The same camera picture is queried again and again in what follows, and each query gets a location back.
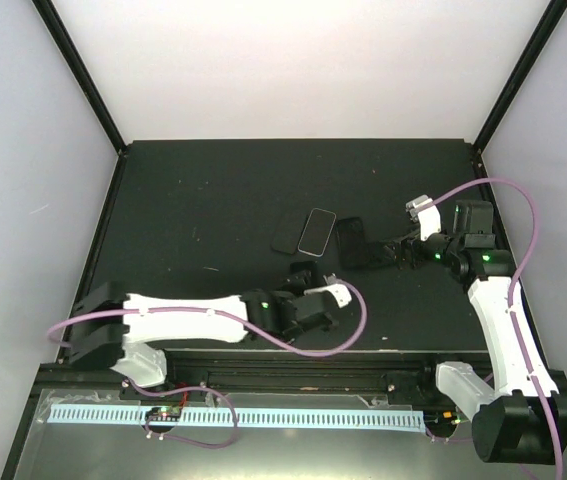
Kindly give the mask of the black smartphone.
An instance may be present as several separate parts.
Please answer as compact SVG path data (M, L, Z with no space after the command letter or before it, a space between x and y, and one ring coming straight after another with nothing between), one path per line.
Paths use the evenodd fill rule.
M362 219L360 217L343 218L336 222L335 227L341 267L345 270L368 267L371 256Z
M293 255L297 251L305 219L305 214L300 210L285 212L276 226L270 243L271 249L275 252Z

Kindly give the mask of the silver edged smartphone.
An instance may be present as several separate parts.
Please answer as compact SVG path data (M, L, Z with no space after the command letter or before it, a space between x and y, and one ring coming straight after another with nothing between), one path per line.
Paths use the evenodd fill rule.
M332 211L312 209L302 231L297 250L313 257L323 256L336 219L337 216Z

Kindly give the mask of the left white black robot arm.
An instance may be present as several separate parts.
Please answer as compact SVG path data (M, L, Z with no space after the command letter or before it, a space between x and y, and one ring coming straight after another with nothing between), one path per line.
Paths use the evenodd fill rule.
M333 328L336 313L351 302L344 282L320 277L312 262L293 265L273 290L212 299L161 299L106 282L74 305L69 324L79 331L60 343L72 367L112 370L165 399L176 391L178 376L156 343L239 344L256 336L288 348L308 331Z

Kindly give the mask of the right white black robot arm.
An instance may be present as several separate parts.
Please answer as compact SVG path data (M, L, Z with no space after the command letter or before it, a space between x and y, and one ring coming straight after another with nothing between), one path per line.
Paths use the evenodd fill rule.
M435 202L406 205L415 230L376 243L383 266L443 265L466 293L485 337L493 380L467 363L446 361L417 379L420 396L449 397L471 423L472 442L486 463L558 465L567 446L567 394L560 393L538 353L525 317L512 254L497 248L491 203L459 200L451 232Z

